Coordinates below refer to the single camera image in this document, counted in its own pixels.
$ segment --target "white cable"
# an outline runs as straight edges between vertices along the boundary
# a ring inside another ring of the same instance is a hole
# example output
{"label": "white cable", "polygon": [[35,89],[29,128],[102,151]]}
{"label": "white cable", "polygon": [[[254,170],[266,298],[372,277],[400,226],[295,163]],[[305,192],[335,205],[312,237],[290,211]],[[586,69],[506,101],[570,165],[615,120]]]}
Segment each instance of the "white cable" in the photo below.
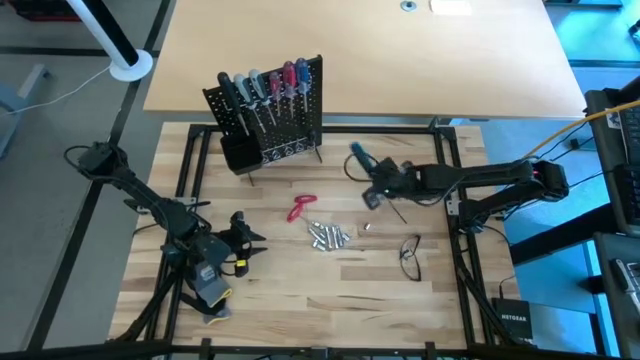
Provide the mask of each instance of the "white cable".
{"label": "white cable", "polygon": [[90,77],[90,78],[89,78],[89,80],[85,81],[84,83],[82,83],[82,85],[78,86],[78,88],[77,88],[77,89],[75,89],[75,90],[73,90],[73,91],[71,91],[71,92],[69,92],[69,93],[66,93],[66,94],[62,95],[62,96],[60,96],[59,98],[57,98],[57,99],[55,99],[55,100],[52,100],[52,101],[49,101],[49,102],[46,102],[46,103],[43,103],[43,104],[27,106],[26,108],[22,108],[22,109],[20,109],[20,110],[16,110],[16,111],[12,111],[12,112],[9,112],[9,113],[6,113],[6,114],[3,114],[2,116],[0,116],[0,118],[3,118],[3,117],[5,117],[5,116],[9,116],[9,115],[18,114],[18,113],[21,113],[21,112],[24,112],[24,111],[27,111],[27,110],[31,110],[31,109],[35,109],[35,108],[39,108],[39,107],[42,107],[42,106],[47,106],[47,105],[55,104],[55,103],[57,103],[58,101],[60,101],[60,100],[62,100],[62,99],[64,99],[64,98],[66,98],[66,97],[69,97],[69,96],[71,96],[71,95],[73,95],[73,94],[77,93],[78,91],[80,91],[83,87],[85,87],[85,86],[86,86],[88,83],[90,83],[93,79],[97,78],[98,76],[102,75],[105,71],[109,70],[109,68],[110,68],[110,66],[107,66],[107,68],[105,68],[104,70],[100,71],[99,73],[97,73],[97,74],[93,75],[92,77]]}

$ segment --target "black pegboard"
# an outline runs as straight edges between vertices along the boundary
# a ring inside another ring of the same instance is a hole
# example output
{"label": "black pegboard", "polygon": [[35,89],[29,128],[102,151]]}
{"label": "black pegboard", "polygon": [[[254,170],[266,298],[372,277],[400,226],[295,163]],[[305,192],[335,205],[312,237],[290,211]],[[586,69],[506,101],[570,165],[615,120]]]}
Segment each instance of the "black pegboard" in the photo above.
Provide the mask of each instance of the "black pegboard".
{"label": "black pegboard", "polygon": [[[263,154],[263,164],[279,160],[281,158],[295,155],[302,151],[315,149],[322,145],[322,56],[307,60],[309,73],[311,75],[311,88],[307,93],[307,109],[304,111],[304,98],[297,92],[293,100],[294,117],[291,118],[289,110],[289,99],[284,97],[284,85],[281,88],[282,100],[280,100],[280,116],[278,116],[277,106],[273,100],[273,94],[269,89],[269,74],[278,71],[282,80],[282,68],[270,70],[261,74],[267,86],[267,92],[271,99],[269,108],[276,120],[273,125],[269,111],[262,103],[258,103],[256,112],[265,127],[266,133],[260,128],[253,111],[251,111],[241,100],[242,117],[247,128],[252,129],[258,136],[260,150]],[[211,108],[220,129],[224,135],[244,135],[244,129],[238,122],[234,112],[227,106],[220,87],[202,90],[204,97]],[[251,89],[254,100],[258,99],[255,91]]]}

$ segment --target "gray floor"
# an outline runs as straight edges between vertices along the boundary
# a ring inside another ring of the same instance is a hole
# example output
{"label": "gray floor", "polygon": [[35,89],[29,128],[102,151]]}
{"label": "gray floor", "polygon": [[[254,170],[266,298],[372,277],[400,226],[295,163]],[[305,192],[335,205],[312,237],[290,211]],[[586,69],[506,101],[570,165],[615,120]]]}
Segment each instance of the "gray floor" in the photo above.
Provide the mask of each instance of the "gray floor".
{"label": "gray floor", "polygon": [[[159,1],[106,2],[133,43],[142,46]],[[566,10],[550,11],[570,59],[640,60],[636,45],[620,36],[623,25],[627,26],[629,21],[627,14],[580,13],[583,15],[567,14]],[[580,16],[584,20],[597,16],[601,20],[598,28],[584,28],[587,21],[577,21]],[[598,29],[614,34],[618,39],[616,45],[611,46],[612,37],[601,35]],[[581,32],[581,35],[574,36],[574,32]],[[16,17],[7,7],[0,7],[0,34],[3,34],[0,46],[98,48],[82,24],[30,23]],[[164,31],[155,49],[160,48],[163,34]],[[45,102],[75,88],[105,68],[108,61],[94,57],[0,55],[0,81],[18,86],[36,63],[45,64],[54,75],[45,82],[37,96],[37,102]],[[637,76],[638,71],[580,68],[575,70],[575,74],[586,91],[620,86]],[[207,114],[143,112],[142,102],[149,79],[147,77],[140,86],[120,142],[130,156],[132,168],[143,180],[149,174],[162,121],[210,119]],[[0,329],[3,334],[0,352],[24,346],[25,335],[29,333],[45,289],[54,276],[87,190],[88,182],[64,163],[62,151],[71,145],[105,139],[126,89],[127,85],[105,74],[58,104],[30,111],[25,114],[9,155],[0,161],[0,199],[6,204],[0,210],[0,228],[4,229],[0,242],[0,284],[5,286],[0,296]],[[423,121],[397,118],[360,120],[386,123]],[[353,122],[353,119],[327,117],[325,121]],[[524,154],[563,123],[492,120],[480,125],[490,160],[500,162],[513,159],[505,157],[505,154]],[[571,183],[599,170],[595,154],[576,152],[560,162],[565,165]],[[591,193],[601,196],[591,198],[587,195]],[[597,206],[606,201],[605,196],[601,178],[594,179],[572,191],[568,200],[534,206],[518,213],[506,224],[507,233],[512,242],[520,241]],[[103,190],[47,346],[104,341],[136,221],[136,216],[122,204],[122,199],[122,194],[112,188]],[[575,285],[576,280],[586,276],[586,268],[581,247],[522,266],[517,269],[517,274],[523,298],[544,305],[592,311],[594,306],[590,296]]]}

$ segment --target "light wood desk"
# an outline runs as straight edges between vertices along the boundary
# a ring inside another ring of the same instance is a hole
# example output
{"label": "light wood desk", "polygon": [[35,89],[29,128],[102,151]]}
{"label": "light wood desk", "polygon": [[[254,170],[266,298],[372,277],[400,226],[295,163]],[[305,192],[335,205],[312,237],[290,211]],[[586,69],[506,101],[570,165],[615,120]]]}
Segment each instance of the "light wood desk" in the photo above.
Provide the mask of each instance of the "light wood desk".
{"label": "light wood desk", "polygon": [[205,111],[216,76],[324,57],[327,114],[577,119],[584,98],[541,0],[178,0],[144,105]]}
{"label": "light wood desk", "polygon": [[[163,196],[175,191],[188,128],[164,124],[149,180]],[[456,131],[463,166],[486,164],[479,128]],[[198,212],[222,230],[233,212],[243,210],[252,230],[268,239],[260,246],[269,250],[251,258],[247,276],[227,278],[234,290],[229,320],[207,326],[200,314],[182,304],[174,343],[197,345],[210,337],[221,346],[423,348],[425,341],[434,341],[439,349],[466,347],[444,205],[423,208],[396,201],[408,225],[388,204],[367,210],[361,193],[368,185],[352,182],[342,169],[352,141],[379,159],[436,162],[431,135],[323,134],[323,164],[314,154],[299,154],[252,173],[251,187],[247,176],[228,170],[214,133],[200,194],[201,201],[212,204]],[[349,169],[364,176],[355,161]],[[474,190],[470,197],[492,192]],[[309,219],[338,224],[352,236],[345,248],[326,253],[313,249],[304,221],[286,222],[293,198],[301,194],[319,198],[308,207]],[[141,217],[138,225],[151,221]],[[363,229],[366,222],[372,224],[368,231]],[[489,224],[502,229],[500,223]],[[417,253],[424,280],[419,283],[405,278],[398,259],[402,242],[415,233],[422,234]],[[158,227],[134,237],[110,336],[123,332],[151,297],[164,238]],[[478,235],[477,244],[488,296],[496,296],[500,280],[514,271],[508,246],[493,232]],[[507,297],[518,298],[515,282],[504,288]],[[476,339],[481,340],[479,312],[470,299]]]}

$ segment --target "white lamp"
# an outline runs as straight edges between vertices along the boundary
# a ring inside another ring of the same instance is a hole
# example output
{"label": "white lamp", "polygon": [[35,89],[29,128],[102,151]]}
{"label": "white lamp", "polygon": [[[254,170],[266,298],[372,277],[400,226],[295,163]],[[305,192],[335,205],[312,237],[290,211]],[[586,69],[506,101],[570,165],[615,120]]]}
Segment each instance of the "white lamp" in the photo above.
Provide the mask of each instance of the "white lamp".
{"label": "white lamp", "polygon": [[111,76],[125,82],[140,80],[153,67],[151,55],[136,50],[101,0],[67,0],[111,57]]}

